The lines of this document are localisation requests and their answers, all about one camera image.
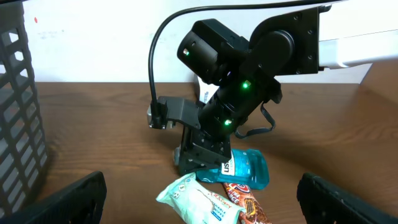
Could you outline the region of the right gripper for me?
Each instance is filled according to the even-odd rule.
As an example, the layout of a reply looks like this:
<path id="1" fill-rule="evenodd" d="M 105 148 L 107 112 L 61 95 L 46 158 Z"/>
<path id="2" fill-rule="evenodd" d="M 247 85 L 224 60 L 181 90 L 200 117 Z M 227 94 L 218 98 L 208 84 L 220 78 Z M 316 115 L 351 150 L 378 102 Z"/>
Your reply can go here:
<path id="1" fill-rule="evenodd" d="M 232 158 L 229 137 L 217 141 L 200 130 L 183 127 L 182 140 L 177 148 L 177 167 L 180 175 L 198 170 L 219 169 Z"/>

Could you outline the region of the red chocolate bar wrapper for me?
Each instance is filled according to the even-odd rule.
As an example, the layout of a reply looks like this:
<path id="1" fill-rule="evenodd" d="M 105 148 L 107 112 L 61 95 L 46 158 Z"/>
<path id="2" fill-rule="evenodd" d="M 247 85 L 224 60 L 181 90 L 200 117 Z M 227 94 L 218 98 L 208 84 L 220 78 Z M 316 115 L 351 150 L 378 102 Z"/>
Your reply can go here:
<path id="1" fill-rule="evenodd" d="M 223 183 L 223 187 L 233 203 L 246 209 L 239 214 L 242 224 L 272 224 L 248 185 Z"/>

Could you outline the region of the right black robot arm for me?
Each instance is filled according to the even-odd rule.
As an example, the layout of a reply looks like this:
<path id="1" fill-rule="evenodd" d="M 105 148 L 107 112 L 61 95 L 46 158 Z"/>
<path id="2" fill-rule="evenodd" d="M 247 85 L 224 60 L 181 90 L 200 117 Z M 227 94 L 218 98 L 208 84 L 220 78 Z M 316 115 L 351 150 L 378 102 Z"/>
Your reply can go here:
<path id="1" fill-rule="evenodd" d="M 245 39 L 216 19 L 194 23 L 177 56 L 205 83 L 217 86 L 192 114 L 178 154 L 181 174 L 216 169 L 231 159 L 229 137 L 265 103 L 280 103 L 281 75 L 315 74 L 397 58 L 397 31 L 320 40 L 318 6 L 270 17 Z"/>

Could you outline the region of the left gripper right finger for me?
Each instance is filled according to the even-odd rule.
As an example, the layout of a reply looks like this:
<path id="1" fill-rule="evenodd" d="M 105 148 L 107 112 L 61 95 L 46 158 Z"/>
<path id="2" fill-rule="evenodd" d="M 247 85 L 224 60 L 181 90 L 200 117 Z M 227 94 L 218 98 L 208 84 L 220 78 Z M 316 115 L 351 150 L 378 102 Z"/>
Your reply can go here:
<path id="1" fill-rule="evenodd" d="M 311 224 L 397 224 L 397 217 L 310 172 L 304 173 L 298 183 L 297 200 L 306 222 Z"/>

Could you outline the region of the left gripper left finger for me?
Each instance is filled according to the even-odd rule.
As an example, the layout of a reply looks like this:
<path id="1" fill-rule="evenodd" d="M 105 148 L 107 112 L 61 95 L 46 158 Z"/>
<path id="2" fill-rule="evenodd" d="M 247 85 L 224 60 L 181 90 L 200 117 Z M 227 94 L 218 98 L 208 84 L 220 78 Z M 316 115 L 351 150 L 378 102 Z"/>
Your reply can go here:
<path id="1" fill-rule="evenodd" d="M 107 188 L 95 171 L 47 198 L 1 219 L 1 224 L 99 224 Z"/>

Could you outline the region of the blue mouthwash bottle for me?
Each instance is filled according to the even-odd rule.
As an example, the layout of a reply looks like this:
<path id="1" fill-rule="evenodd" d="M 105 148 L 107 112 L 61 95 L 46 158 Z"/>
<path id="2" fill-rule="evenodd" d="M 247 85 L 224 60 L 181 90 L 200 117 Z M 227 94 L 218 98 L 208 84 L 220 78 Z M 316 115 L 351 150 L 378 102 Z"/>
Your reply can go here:
<path id="1" fill-rule="evenodd" d="M 232 149 L 228 162 L 216 169 L 196 171 L 196 177 L 203 182 L 241 184 L 256 190 L 264 189 L 270 181 L 267 162 L 257 149 Z"/>

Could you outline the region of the light blue tissue pack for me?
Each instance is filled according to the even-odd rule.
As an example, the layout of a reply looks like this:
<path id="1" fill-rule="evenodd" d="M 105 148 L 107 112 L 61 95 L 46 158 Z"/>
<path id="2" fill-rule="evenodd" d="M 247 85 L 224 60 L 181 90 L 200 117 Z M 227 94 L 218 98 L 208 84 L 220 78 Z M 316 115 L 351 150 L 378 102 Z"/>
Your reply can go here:
<path id="1" fill-rule="evenodd" d="M 194 172 L 168 185 L 156 201 L 170 205 L 189 224 L 233 224 L 246 212 L 244 207 L 204 188 Z"/>

